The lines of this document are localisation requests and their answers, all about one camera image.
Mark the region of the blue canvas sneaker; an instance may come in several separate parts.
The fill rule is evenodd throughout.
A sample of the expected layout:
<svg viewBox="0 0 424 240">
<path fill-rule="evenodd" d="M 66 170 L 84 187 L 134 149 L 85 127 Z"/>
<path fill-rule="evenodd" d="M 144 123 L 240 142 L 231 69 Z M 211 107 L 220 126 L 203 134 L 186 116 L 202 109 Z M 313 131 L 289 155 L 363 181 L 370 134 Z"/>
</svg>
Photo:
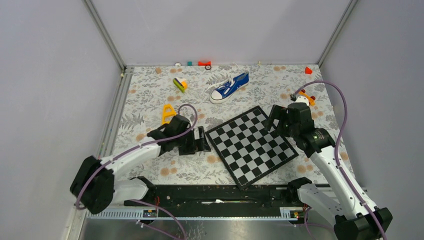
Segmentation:
<svg viewBox="0 0 424 240">
<path fill-rule="evenodd" d="M 231 96 L 249 83 L 249 72 L 245 71 L 235 77 L 233 82 L 227 82 L 225 85 L 215 88 L 209 94 L 209 100 L 213 104 L 221 104 L 229 100 Z"/>
</svg>

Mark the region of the white shoelace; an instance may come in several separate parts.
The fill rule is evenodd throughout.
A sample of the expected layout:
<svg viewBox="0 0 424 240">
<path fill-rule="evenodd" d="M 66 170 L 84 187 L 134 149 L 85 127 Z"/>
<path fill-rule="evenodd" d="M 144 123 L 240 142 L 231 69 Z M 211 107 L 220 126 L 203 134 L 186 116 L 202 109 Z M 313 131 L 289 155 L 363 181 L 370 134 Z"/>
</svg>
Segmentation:
<svg viewBox="0 0 424 240">
<path fill-rule="evenodd" d="M 236 66 L 236 70 L 237 70 L 237 72 L 236 72 L 236 76 L 238 76 L 239 74 L 240 74 L 240 67 L 239 67 L 239 65 L 237 64 L 237 63 L 235 63 L 235 62 L 232 62 L 231 63 L 231 65 L 234 65 L 234 66 Z M 225 85 L 226 83 L 232 83 L 234 80 L 233 80 L 233 77 L 232 76 L 228 76 L 227 78 L 226 78 L 226 80 L 223 80 L 223 81 L 221 81 L 221 82 L 218 82 L 218 83 L 214 83 L 214 84 L 212 84 L 211 86 L 209 86 L 208 88 L 206 88 L 205 90 L 204 90 L 204 92 L 203 92 L 203 94 L 202 94 L 202 99 L 204 98 L 204 96 L 205 96 L 205 94 L 207 93 L 207 91 L 209 90 L 209 89 L 211 89 L 211 88 L 219 88 L 220 86 L 222 86 L 222 85 Z"/>
</svg>

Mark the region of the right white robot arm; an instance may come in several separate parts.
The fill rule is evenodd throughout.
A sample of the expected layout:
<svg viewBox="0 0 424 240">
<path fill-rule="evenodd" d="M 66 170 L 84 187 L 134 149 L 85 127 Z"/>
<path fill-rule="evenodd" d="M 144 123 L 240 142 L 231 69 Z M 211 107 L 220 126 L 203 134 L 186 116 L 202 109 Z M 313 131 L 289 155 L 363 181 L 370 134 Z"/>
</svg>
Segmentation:
<svg viewBox="0 0 424 240">
<path fill-rule="evenodd" d="M 290 182 L 287 201 L 293 206 L 308 205 L 332 226 L 339 240 L 387 239 L 386 231 L 393 220 L 388 208 L 380 208 L 346 170 L 337 151 L 338 145 L 324 128 L 315 126 L 311 109 L 304 102 L 287 107 L 273 105 L 264 122 L 270 130 L 277 121 L 276 133 L 293 138 L 296 146 L 319 168 L 336 199 L 321 192 L 308 179 Z"/>
</svg>

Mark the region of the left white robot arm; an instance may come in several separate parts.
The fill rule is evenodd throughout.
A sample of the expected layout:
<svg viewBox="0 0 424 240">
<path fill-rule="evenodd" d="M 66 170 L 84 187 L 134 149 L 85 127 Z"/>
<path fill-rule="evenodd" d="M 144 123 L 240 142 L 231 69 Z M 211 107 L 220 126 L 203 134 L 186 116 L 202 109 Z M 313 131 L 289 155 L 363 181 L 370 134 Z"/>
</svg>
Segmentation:
<svg viewBox="0 0 424 240">
<path fill-rule="evenodd" d="M 76 197 L 75 206 L 99 214 L 110 205 L 129 200 L 138 200 L 144 206 L 152 204 L 155 186 L 149 180 L 143 176 L 129 180 L 120 178 L 136 166 L 174 148 L 180 155 L 211 151 L 204 127 L 194 127 L 189 119 L 177 114 L 124 152 L 100 159 L 87 157 L 70 186 L 70 192 Z"/>
</svg>

